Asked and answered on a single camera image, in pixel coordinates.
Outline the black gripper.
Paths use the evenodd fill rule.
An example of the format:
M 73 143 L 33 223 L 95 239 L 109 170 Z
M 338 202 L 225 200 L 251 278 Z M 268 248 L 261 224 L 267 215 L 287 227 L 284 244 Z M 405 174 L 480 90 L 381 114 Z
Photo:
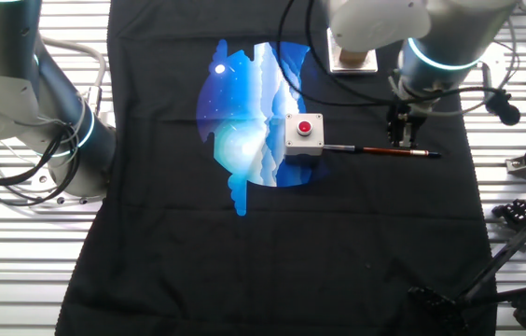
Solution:
M 416 136 L 418 129 L 426 122 L 427 117 L 413 115 L 411 107 L 400 103 L 391 104 L 386 115 L 387 135 L 392 146 L 403 148 L 417 148 Z M 400 140 L 399 128 L 404 127 Z

